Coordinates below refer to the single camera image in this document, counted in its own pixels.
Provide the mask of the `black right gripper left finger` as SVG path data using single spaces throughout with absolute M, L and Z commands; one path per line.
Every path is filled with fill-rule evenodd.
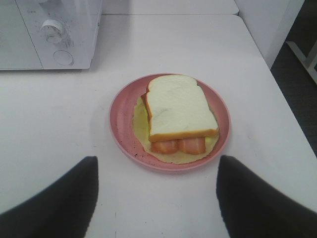
M 98 194 L 98 159 L 88 156 L 40 193 L 1 213 L 0 236 L 83 238 Z

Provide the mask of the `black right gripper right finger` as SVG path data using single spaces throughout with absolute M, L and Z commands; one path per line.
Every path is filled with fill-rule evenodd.
M 235 157 L 220 158 L 216 196 L 232 238 L 315 238 L 317 214 L 281 193 Z

